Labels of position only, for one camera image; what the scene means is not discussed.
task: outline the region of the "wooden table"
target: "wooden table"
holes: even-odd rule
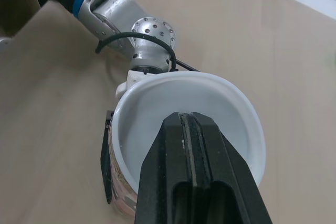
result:
[[[265,131],[274,223],[336,219],[336,22],[293,0],[137,0],[176,55],[247,95]],[[0,55],[0,223],[132,223],[106,204],[106,110],[128,62],[49,2]]]

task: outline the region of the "white bowl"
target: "white bowl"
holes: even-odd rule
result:
[[[138,193],[141,165],[163,120],[173,112],[209,116],[247,162],[257,185],[266,165],[258,115],[232,83],[201,72],[170,72],[132,86],[119,101],[112,121],[112,145],[123,177]]]

